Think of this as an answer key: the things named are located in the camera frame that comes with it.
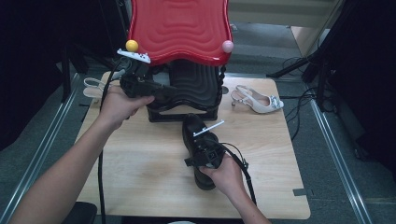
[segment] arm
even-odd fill
[[[10,223],[61,223],[72,209],[108,137],[154,97],[128,98],[111,87],[98,118],[23,196]]]
[[[200,167],[200,170],[212,178],[216,187],[228,197],[245,223],[271,223],[248,196],[243,184],[242,171],[231,156],[225,154],[218,169]]]

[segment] gray carpet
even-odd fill
[[[283,26],[266,26],[249,23],[236,23],[234,32],[235,51],[227,64],[227,76],[264,77],[282,69],[289,58],[299,57],[291,31]],[[258,52],[251,51],[257,47]],[[100,77],[105,71],[101,64],[89,60],[88,75],[81,76],[75,87],[77,95],[72,102],[64,123],[53,138],[39,175],[57,161],[76,140],[81,120],[91,100],[84,97],[82,79]],[[300,96],[306,90],[300,79],[301,71],[293,71],[276,79],[279,95]],[[0,152],[0,211],[6,210],[8,203],[20,183],[31,159],[39,148],[52,119],[55,117],[62,99],[62,88],[51,95],[42,109],[25,128],[19,139]],[[284,99],[284,113],[287,115],[297,106],[297,99]],[[348,138],[343,123],[334,113],[325,113],[331,124],[337,144],[361,197],[364,199],[373,223],[394,223],[396,219],[396,184],[390,172],[376,161],[356,159],[354,147]],[[308,195],[311,217],[307,220],[272,220],[274,223],[359,223],[351,206],[339,171],[323,136],[311,104],[301,107],[300,128],[293,140],[293,146]],[[297,130],[297,119],[288,123],[290,136]],[[120,223],[120,217],[107,217],[108,223]]]

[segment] forearm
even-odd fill
[[[11,223],[60,223],[70,212],[112,129],[96,120],[28,190]]]
[[[251,201],[245,191],[240,193],[236,192],[234,195],[230,195],[229,199],[236,210],[238,210],[239,215],[244,220],[244,223],[271,223],[259,210],[256,204]]]

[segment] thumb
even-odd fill
[[[144,105],[150,104],[150,103],[153,102],[154,100],[155,100],[155,97],[154,97],[154,96],[142,96],[142,97],[136,98],[136,99],[134,100],[134,106],[135,106],[136,109],[137,109],[137,108],[140,108],[140,107],[142,107],[142,106],[144,106]]]

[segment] hand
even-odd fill
[[[200,167],[200,171],[208,175],[216,187],[227,197],[232,194],[246,192],[243,184],[242,171],[233,158],[224,154],[221,165],[218,169]]]
[[[121,87],[111,86],[107,91],[98,119],[116,130],[125,119],[133,116],[140,107],[153,101],[154,96],[129,98]]]

